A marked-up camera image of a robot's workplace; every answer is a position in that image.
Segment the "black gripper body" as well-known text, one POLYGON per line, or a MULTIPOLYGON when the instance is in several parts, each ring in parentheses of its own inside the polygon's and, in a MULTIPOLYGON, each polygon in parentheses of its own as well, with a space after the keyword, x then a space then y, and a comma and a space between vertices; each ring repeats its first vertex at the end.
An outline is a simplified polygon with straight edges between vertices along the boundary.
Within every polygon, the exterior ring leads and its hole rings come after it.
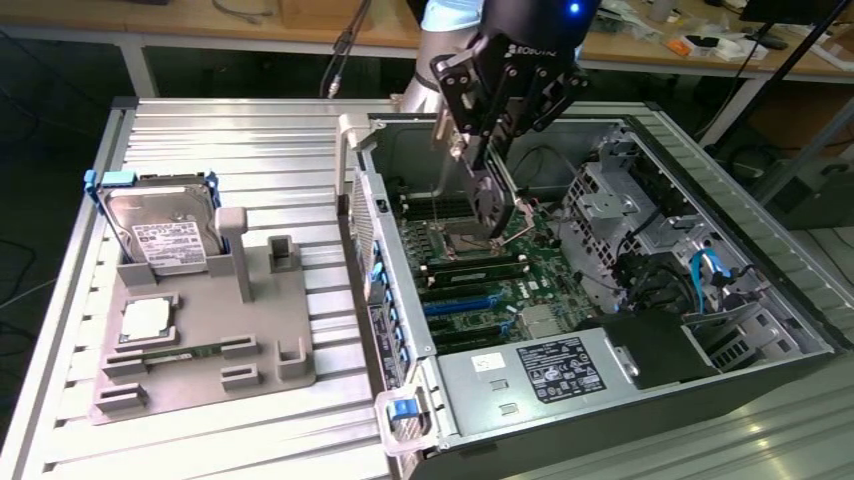
POLYGON ((482 7, 477 35, 477 72, 513 68, 529 75, 558 75, 575 66, 577 49, 601 3, 582 0, 494 0, 482 7))

